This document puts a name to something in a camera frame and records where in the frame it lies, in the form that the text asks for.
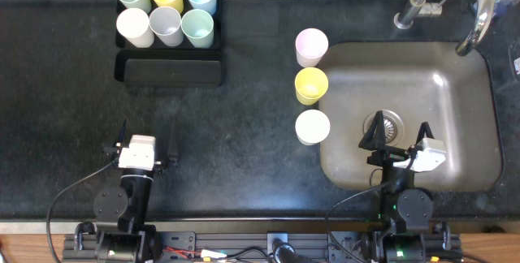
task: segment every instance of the faucet handle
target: faucet handle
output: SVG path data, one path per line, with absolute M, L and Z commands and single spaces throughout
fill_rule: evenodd
M 442 6 L 446 0 L 441 0 L 439 3 L 425 3 L 421 8 L 418 17 L 436 17 L 442 14 Z

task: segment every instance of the faucet base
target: faucet base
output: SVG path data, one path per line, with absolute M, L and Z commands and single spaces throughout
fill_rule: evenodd
M 399 14 L 400 12 L 397 12 L 396 13 L 396 16 L 393 17 L 393 23 L 396 25 L 396 27 L 400 28 L 400 29 L 409 29 L 409 28 L 412 28 L 412 24 L 414 24 L 414 21 L 412 20 L 409 24 L 401 24 L 399 22 Z

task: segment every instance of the pink cup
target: pink cup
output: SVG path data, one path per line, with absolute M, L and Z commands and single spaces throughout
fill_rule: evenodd
M 315 67 L 327 49 L 327 36 L 317 28 L 307 28 L 296 37 L 296 59 L 302 67 Z

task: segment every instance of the sink basin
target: sink basin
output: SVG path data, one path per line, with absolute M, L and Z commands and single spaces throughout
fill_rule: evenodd
M 420 124 L 430 123 L 446 145 L 446 161 L 415 175 L 433 191 L 487 190 L 502 171 L 488 67 L 455 43 L 344 43 L 331 47 L 318 67 L 329 79 L 319 109 L 331 121 L 321 143 L 321 166 L 336 185 L 369 187 L 369 151 L 358 148 L 373 113 L 384 110 L 387 143 L 407 149 Z M 373 178 L 379 183 L 380 171 Z

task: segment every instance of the faucet spout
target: faucet spout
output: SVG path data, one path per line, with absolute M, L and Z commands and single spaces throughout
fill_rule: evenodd
M 466 39 L 461 42 L 455 52 L 459 56 L 466 56 L 468 53 L 480 43 L 483 39 L 486 31 L 489 28 L 489 24 L 491 23 L 491 19 L 493 17 L 493 9 L 495 6 L 495 0 L 477 0 L 478 1 L 478 9 L 477 16 L 474 22 L 474 27 L 471 29 L 470 33 L 466 37 Z

